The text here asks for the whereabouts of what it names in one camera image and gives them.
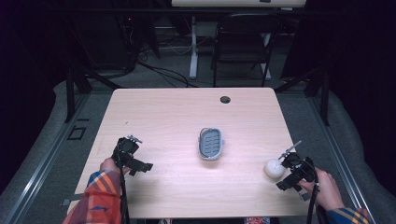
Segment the person's right hand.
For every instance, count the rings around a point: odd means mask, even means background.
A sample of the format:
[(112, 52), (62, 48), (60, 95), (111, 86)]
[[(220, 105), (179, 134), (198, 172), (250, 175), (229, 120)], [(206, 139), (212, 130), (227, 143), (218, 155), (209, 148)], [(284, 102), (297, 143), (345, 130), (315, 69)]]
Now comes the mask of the person's right hand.
[(327, 172), (317, 168), (318, 185), (314, 182), (307, 182), (301, 180), (298, 185), (309, 193), (313, 193), (314, 187), (318, 187), (318, 194), (316, 202), (322, 206), (326, 211), (331, 211), (338, 208), (343, 208), (344, 202), (340, 190), (334, 178)]

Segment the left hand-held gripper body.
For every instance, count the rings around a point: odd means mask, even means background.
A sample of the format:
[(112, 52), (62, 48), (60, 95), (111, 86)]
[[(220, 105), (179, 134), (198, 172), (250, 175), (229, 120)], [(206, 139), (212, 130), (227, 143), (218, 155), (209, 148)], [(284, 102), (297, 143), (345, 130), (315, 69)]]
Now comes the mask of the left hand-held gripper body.
[(153, 166), (152, 163), (142, 162), (134, 157), (138, 149), (139, 143), (132, 142), (127, 137), (122, 137), (118, 140), (111, 158), (117, 166), (129, 167), (131, 169), (129, 175), (150, 171)]

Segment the white desk with metal legs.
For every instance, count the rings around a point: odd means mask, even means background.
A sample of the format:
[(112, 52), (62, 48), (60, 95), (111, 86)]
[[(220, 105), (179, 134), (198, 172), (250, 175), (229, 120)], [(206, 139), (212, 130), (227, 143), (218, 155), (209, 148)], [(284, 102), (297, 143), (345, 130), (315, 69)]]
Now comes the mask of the white desk with metal legs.
[[(303, 8), (307, 0), (171, 0), (173, 7), (282, 9)], [(281, 19), (269, 12), (233, 12), (219, 20), (212, 58), (214, 79), (218, 63), (265, 64), (265, 80)]]

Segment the white round soap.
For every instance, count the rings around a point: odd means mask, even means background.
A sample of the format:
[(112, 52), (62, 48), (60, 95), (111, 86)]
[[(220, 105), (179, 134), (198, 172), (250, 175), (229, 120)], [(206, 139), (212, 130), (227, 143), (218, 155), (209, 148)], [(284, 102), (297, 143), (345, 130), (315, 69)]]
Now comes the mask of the white round soap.
[(278, 159), (271, 159), (264, 165), (264, 172), (271, 178), (278, 179), (285, 173), (285, 167)]

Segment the person's left hand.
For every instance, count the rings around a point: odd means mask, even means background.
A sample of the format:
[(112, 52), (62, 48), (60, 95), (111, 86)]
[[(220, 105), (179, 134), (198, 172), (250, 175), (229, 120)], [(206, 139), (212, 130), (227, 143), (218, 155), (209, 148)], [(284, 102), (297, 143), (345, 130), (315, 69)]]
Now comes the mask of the person's left hand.
[(106, 158), (101, 164), (100, 164), (100, 170), (101, 171), (113, 171), (117, 173), (123, 173), (126, 175), (131, 171), (129, 167), (121, 167), (119, 168), (116, 163), (111, 159), (111, 158)]

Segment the grey soap dish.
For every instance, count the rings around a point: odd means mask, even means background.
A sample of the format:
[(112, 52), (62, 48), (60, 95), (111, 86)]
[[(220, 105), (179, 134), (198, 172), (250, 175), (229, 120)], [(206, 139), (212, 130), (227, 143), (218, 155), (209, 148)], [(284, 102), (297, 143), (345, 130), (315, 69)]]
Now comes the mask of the grey soap dish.
[(200, 157), (203, 160), (216, 160), (222, 152), (223, 145), (224, 140), (220, 129), (203, 128), (200, 131), (198, 148)]

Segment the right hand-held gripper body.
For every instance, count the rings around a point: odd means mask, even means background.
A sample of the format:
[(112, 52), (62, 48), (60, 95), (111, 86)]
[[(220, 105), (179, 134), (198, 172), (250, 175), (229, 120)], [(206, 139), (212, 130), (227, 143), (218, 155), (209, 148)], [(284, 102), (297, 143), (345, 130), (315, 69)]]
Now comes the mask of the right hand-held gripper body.
[(300, 191), (302, 188), (298, 186), (301, 180), (312, 182), (316, 179), (316, 170), (314, 163), (309, 157), (301, 159), (296, 152), (284, 153), (281, 165), (290, 169), (290, 174), (279, 181), (276, 186), (281, 190), (294, 188)]

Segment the black folding chair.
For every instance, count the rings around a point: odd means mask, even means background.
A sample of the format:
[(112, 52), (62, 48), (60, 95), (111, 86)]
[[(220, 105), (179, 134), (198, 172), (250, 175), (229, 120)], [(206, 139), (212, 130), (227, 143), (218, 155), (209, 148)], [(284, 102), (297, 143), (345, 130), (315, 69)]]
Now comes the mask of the black folding chair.
[(217, 86), (219, 63), (250, 63), (262, 69), (262, 86), (269, 70), (275, 38), (282, 28), (274, 14), (234, 13), (222, 18), (216, 28), (212, 54), (213, 86)]

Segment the black metal stand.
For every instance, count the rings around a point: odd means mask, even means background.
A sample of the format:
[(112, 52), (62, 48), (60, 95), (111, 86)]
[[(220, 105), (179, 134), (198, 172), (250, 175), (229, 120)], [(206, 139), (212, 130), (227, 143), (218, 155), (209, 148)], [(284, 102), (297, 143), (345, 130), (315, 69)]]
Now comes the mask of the black metal stand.
[(67, 115), (65, 122), (69, 122), (74, 117), (76, 112), (75, 103), (75, 88), (82, 94), (90, 94), (92, 85), (89, 83), (88, 78), (91, 77), (108, 86), (112, 90), (120, 89), (120, 85), (100, 76), (98, 73), (83, 65), (72, 65), (66, 76), (66, 102), (67, 102)]
[(303, 74), (300, 77), (293, 78), (286, 84), (275, 88), (275, 92), (283, 92), (287, 89), (297, 85), (303, 80), (308, 80), (308, 84), (304, 89), (304, 95), (306, 97), (315, 97), (320, 91), (320, 104), (319, 104), (319, 115), (326, 126), (329, 126), (328, 120), (328, 108), (329, 108), (329, 96), (330, 96), (330, 76), (325, 66), (314, 68), (311, 71)]

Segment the dark computer tower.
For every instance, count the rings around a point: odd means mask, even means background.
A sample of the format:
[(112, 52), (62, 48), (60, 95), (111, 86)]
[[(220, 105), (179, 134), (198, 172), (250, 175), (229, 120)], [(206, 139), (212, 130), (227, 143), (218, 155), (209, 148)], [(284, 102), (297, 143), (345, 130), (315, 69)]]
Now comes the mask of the dark computer tower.
[(78, 14), (73, 22), (91, 66), (97, 70), (134, 70), (134, 51), (114, 15)]

